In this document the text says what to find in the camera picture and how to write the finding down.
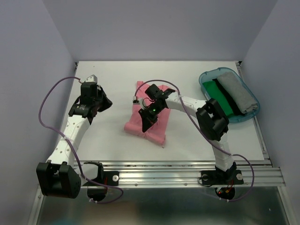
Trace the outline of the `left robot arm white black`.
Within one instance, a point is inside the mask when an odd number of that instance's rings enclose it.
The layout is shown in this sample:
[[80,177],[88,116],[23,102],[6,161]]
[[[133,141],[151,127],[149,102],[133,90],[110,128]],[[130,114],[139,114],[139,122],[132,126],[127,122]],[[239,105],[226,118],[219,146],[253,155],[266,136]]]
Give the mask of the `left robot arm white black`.
[[43,195],[76,198],[82,185],[87,182],[95,185],[105,182],[101,163],[87,162],[73,168],[78,161],[77,151],[84,134],[97,113],[112,106],[104,90],[95,82],[81,84],[80,96],[73,103],[63,132],[58,131],[60,140],[45,163],[36,168],[37,178]]

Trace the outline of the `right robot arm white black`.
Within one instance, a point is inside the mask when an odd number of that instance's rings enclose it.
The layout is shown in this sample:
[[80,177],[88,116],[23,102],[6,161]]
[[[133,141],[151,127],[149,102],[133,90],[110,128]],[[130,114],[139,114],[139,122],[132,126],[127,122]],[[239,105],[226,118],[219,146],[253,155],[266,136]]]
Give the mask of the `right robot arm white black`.
[[198,100],[181,95],[178,88],[161,90],[153,84],[145,94],[151,103],[145,105],[142,98],[134,98],[139,103],[138,111],[142,119],[142,131],[148,131],[158,121],[164,109],[184,112],[196,126],[204,139],[212,146],[215,156],[215,169],[202,171],[202,184],[205,186],[227,184],[234,179],[236,163],[229,150],[227,132],[229,119],[215,99]]

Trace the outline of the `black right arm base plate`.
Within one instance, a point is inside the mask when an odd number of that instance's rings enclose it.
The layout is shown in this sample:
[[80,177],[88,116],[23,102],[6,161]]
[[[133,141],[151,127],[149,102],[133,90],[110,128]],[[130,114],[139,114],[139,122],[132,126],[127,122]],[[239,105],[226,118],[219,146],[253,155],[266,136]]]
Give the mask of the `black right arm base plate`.
[[204,186],[214,186],[214,185],[226,186],[228,184],[230,185],[244,184],[241,170],[235,170],[231,175],[228,175],[223,171],[217,171],[217,170],[201,171],[201,176],[199,177],[198,181]]

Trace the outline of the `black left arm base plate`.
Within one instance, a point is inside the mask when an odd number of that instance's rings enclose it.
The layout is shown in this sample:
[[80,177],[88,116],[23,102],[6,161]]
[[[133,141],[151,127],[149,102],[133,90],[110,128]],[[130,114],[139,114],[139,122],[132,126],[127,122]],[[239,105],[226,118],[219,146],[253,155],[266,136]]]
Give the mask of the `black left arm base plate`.
[[104,171],[102,174],[98,174],[92,181],[116,187],[119,185],[119,172],[118,171]]

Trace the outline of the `pink t-shirt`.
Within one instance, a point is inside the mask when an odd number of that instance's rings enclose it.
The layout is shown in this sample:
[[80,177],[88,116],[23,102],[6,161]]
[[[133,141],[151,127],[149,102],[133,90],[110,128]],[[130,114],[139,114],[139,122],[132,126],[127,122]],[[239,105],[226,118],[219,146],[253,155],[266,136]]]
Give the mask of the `pink t-shirt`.
[[[143,85],[137,91],[137,98],[148,98],[145,91],[149,88],[148,84]],[[128,134],[135,135],[141,138],[144,138],[156,145],[164,146],[165,144],[165,132],[169,120],[170,109],[164,109],[158,115],[157,122],[148,129],[145,133],[142,132],[142,119],[139,114],[139,110],[141,106],[133,105],[132,107],[132,115],[130,120],[124,125],[124,131]]]

